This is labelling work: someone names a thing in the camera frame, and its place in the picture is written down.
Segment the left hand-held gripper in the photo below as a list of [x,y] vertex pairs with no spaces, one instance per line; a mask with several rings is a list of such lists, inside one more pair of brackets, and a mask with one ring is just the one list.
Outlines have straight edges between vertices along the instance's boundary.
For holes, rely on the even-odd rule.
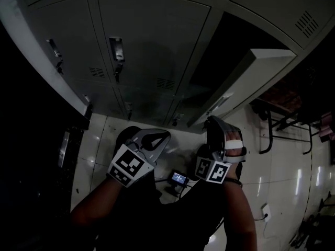
[[169,131],[141,129],[128,138],[111,160],[107,176],[129,187],[154,171],[157,159],[171,139]]

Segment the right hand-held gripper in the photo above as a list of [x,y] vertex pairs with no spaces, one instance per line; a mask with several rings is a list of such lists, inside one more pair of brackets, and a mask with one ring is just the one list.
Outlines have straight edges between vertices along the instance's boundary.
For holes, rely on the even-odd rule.
[[197,153],[194,175],[206,182],[222,184],[233,165],[224,162],[225,133],[241,130],[215,116],[207,118],[205,129],[207,141]]

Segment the person's right hand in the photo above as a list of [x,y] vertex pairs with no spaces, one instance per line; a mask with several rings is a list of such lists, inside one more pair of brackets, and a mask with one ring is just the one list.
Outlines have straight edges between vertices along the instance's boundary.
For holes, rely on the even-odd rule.
[[237,164],[245,162],[247,149],[244,146],[240,131],[225,133],[225,163]]

